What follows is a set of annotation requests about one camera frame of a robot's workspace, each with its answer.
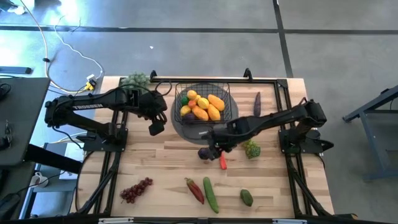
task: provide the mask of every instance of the gray floor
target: gray floor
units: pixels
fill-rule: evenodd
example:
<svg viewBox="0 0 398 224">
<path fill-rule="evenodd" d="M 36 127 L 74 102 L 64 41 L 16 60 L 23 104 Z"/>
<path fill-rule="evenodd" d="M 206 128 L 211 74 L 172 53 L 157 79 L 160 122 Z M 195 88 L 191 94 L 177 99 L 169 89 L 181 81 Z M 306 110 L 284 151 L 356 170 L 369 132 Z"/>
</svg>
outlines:
<svg viewBox="0 0 398 224">
<path fill-rule="evenodd" d="M 215 27 L 275 29 L 271 0 L 37 0 L 34 10 L 42 25 L 93 27 Z M 393 0 L 279 0 L 285 29 L 398 29 Z M 0 23 L 33 26 L 28 15 L 0 13 Z M 3 65 L 34 67 L 42 77 L 44 47 L 39 32 L 0 31 Z M 249 67 L 256 77 L 286 77 L 278 34 L 199 34 L 135 32 L 62 32 L 65 41 L 97 59 L 106 75 L 133 71 L 160 75 L 239 77 Z M 51 77 L 65 88 L 81 87 L 98 68 L 46 32 Z M 398 35 L 286 35 L 294 77 L 304 78 L 309 97 L 319 101 L 328 122 L 323 138 L 335 143 L 325 153 L 326 174 L 336 213 L 356 213 L 363 220 L 398 220 L 398 179 L 362 181 L 374 171 L 374 159 L 358 120 L 341 117 L 398 81 Z M 47 99 L 56 97 L 48 93 Z M 92 111 L 84 113 L 92 116 Z M 79 130 L 65 128 L 69 133 Z M 62 138 L 39 118 L 32 142 Z M 45 211 L 39 200 L 34 212 Z"/>
</svg>

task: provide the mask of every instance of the wooden table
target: wooden table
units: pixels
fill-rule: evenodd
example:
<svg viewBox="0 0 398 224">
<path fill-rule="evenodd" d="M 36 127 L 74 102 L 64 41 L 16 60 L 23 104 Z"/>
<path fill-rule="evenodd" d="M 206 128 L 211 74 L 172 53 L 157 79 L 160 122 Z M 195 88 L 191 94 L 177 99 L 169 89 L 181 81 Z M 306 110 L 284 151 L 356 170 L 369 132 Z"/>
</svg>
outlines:
<svg viewBox="0 0 398 224">
<path fill-rule="evenodd" d="M 120 77 L 104 77 L 101 92 L 117 87 Z M 307 95 L 304 80 L 288 79 L 292 105 Z M 162 84 L 164 93 L 169 84 Z M 264 84 L 230 84 L 231 96 L 238 104 L 239 116 L 252 115 L 254 97 L 261 92 L 262 115 L 277 112 L 273 86 Z M 183 140 L 170 122 L 170 109 L 174 102 L 174 89 L 165 96 L 169 106 L 166 111 L 169 122 L 165 131 L 150 136 L 150 121 L 129 114 L 127 127 L 129 137 L 122 154 L 112 209 L 112 216 L 129 217 L 228 217 L 228 218 L 289 218 L 293 217 L 292 199 L 287 178 L 285 157 L 280 153 L 277 130 L 272 128 L 254 137 L 261 146 L 261 156 L 246 159 L 241 146 L 225 154 L 228 169 L 221 170 L 217 160 L 200 160 L 197 150 L 203 146 Z M 112 111 L 96 110 L 95 120 L 110 122 Z M 80 206 L 88 199 L 98 185 L 103 152 L 95 152 L 87 160 L 78 186 Z M 328 184 L 322 162 L 314 155 L 303 154 L 307 185 L 324 208 L 333 213 Z M 192 178 L 203 190 L 203 178 L 209 177 L 213 184 L 219 214 L 214 213 L 208 202 L 196 201 L 189 192 L 184 177 Z M 145 177 L 154 180 L 135 204 L 122 203 L 119 193 Z M 253 197 L 252 207 L 245 206 L 239 198 L 241 189 L 248 189 Z M 104 191 L 104 208 L 108 187 Z M 301 191 L 298 190 L 300 208 L 304 211 Z"/>
</svg>

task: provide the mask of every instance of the purple eggplant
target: purple eggplant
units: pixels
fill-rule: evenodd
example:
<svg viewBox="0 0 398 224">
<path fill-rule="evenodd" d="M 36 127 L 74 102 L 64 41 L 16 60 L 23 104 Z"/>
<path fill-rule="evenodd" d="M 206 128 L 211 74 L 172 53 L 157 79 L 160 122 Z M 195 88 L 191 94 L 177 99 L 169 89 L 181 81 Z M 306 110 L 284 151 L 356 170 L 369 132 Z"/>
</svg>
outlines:
<svg viewBox="0 0 398 224">
<path fill-rule="evenodd" d="M 260 116 L 261 114 L 261 95 L 260 92 L 257 93 L 256 99 L 254 100 L 253 113 L 255 116 Z"/>
</svg>

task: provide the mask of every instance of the wire basket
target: wire basket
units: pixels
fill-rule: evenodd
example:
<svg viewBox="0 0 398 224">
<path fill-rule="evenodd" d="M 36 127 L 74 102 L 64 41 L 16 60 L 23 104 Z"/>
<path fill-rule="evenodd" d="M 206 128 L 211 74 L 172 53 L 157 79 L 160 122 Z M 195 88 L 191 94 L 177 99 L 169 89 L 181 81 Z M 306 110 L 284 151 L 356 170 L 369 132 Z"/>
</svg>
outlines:
<svg viewBox="0 0 398 224">
<path fill-rule="evenodd" d="M 199 119 L 193 121 L 184 121 L 180 115 L 181 99 L 187 95 L 189 90 L 195 90 L 200 96 L 207 98 L 209 94 L 222 99 L 225 109 L 220 111 L 221 119 L 219 121 L 202 121 Z M 178 83 L 175 86 L 175 109 L 174 117 L 180 124 L 220 124 L 232 119 L 231 94 L 228 83 Z"/>
</svg>

